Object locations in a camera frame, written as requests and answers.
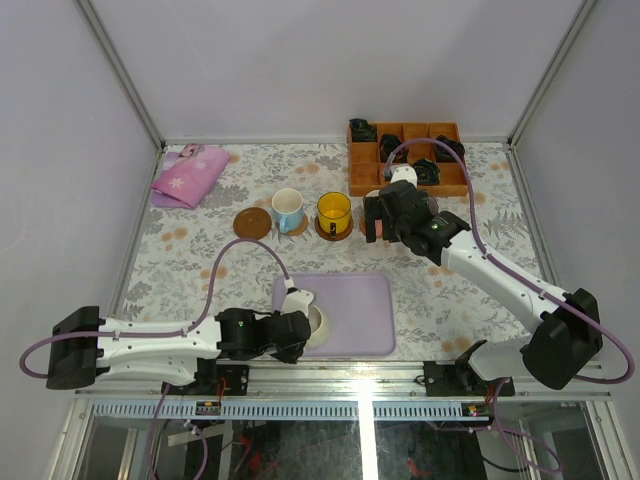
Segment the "yellow mug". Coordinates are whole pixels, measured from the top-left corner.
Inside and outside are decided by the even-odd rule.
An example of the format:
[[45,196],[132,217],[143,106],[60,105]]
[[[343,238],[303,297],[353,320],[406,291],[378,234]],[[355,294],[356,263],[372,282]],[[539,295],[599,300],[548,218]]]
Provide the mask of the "yellow mug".
[[350,199],[340,192],[328,192],[317,202],[317,220],[322,232],[335,239],[347,231],[351,222]]

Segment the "dark brown coaster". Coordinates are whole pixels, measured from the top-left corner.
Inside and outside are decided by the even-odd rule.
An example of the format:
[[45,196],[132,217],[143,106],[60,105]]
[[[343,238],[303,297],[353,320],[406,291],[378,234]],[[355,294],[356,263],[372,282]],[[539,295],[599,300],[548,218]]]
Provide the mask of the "dark brown coaster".
[[269,213],[260,207],[250,207],[240,211],[233,221],[233,230],[239,238],[261,240],[271,230]]
[[314,218],[314,227],[315,227],[316,233],[322,239],[324,239],[326,241],[330,241],[330,242],[337,242],[337,241],[342,241],[342,240],[346,239],[351,234],[351,232],[353,230],[353,224],[354,224],[353,218],[350,218],[349,219],[349,223],[347,225],[347,228],[343,232],[332,236],[330,233],[327,233],[322,229],[322,227],[320,225],[319,218],[318,217]]

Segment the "cream white mug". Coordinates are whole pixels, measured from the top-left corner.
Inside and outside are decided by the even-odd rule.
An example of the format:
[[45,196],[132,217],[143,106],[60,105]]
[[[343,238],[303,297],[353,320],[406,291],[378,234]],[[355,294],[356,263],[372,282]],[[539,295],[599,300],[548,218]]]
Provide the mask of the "cream white mug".
[[316,349],[327,343],[331,334],[331,325],[328,316],[316,305],[309,307],[308,315],[311,335],[306,346]]

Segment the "light blue mug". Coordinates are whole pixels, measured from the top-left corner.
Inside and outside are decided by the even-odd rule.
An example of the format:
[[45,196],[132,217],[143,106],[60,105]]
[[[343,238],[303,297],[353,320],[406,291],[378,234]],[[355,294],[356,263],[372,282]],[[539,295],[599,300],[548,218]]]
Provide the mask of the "light blue mug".
[[302,225],[304,201],[299,191],[292,188],[279,190],[273,195],[271,206],[280,233],[291,233]]

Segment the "pink mug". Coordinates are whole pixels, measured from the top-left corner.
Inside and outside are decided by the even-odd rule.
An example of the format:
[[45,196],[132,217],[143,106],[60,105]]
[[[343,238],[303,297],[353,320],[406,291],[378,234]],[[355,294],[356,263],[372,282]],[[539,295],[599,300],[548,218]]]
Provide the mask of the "pink mug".
[[[379,196],[379,191],[378,190],[372,190],[370,191],[367,195],[366,198],[369,197],[378,197]],[[383,223],[381,219],[376,219],[374,222],[375,225],[375,234],[376,234],[376,238],[381,238],[383,235]]]

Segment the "purple mug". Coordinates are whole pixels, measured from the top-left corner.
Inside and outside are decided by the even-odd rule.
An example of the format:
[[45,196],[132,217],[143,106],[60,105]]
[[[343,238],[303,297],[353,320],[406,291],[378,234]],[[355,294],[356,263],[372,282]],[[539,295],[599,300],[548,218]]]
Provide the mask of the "purple mug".
[[430,212],[433,215],[437,215],[439,212],[439,205],[438,202],[436,201],[436,199],[432,196],[428,196],[427,197],[427,205],[429,207]]

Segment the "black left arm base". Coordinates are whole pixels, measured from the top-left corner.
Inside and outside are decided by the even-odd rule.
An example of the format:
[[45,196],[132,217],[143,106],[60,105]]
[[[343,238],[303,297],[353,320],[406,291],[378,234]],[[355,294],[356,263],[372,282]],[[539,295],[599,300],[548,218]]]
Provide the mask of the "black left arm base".
[[175,386],[163,382],[162,388],[169,387],[169,395],[226,398],[246,396],[248,384],[248,365],[218,364],[215,360],[199,359],[191,383]]

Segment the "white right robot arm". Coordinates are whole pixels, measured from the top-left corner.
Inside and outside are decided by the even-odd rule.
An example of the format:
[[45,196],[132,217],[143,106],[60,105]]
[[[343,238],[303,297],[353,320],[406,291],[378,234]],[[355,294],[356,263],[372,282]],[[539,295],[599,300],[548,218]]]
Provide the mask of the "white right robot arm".
[[506,308],[528,333],[470,347],[457,361],[458,387],[474,395],[491,381],[523,374],[561,390],[578,378],[603,346],[595,297],[584,289],[566,292],[529,274],[484,244],[454,213],[433,213],[427,193],[407,175],[407,168],[397,168],[392,183],[364,198],[367,242],[378,237],[400,242],[413,254],[462,275]]

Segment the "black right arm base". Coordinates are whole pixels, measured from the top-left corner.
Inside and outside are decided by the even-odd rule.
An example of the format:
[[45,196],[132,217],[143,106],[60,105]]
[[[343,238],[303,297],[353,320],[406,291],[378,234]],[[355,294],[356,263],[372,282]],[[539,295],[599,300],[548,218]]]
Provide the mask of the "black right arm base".
[[423,387],[428,397],[492,397],[500,379],[483,380],[472,369],[470,358],[465,352],[455,361],[424,361],[423,372],[413,382]]

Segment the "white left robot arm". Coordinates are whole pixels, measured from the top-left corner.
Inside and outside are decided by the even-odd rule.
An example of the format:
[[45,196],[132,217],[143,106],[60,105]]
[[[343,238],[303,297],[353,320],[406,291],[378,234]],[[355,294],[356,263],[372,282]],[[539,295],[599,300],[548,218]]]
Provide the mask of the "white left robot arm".
[[218,385],[218,360],[268,354],[296,363],[312,335],[314,299],[310,291],[290,288],[281,309],[267,315],[228,308],[202,322],[142,326],[82,307],[52,330],[46,386],[79,390],[97,381],[157,381],[208,394]]

